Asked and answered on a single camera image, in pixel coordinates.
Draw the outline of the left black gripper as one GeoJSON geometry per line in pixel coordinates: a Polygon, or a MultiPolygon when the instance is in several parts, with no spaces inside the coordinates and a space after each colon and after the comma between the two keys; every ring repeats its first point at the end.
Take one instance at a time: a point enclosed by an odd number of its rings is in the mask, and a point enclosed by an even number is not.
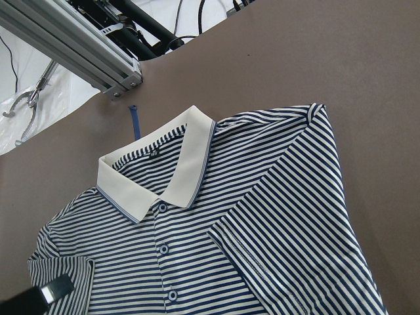
{"type": "Polygon", "coordinates": [[[40,288],[32,287],[1,303],[1,315],[39,315],[74,290],[68,274],[62,274],[40,288]]]}

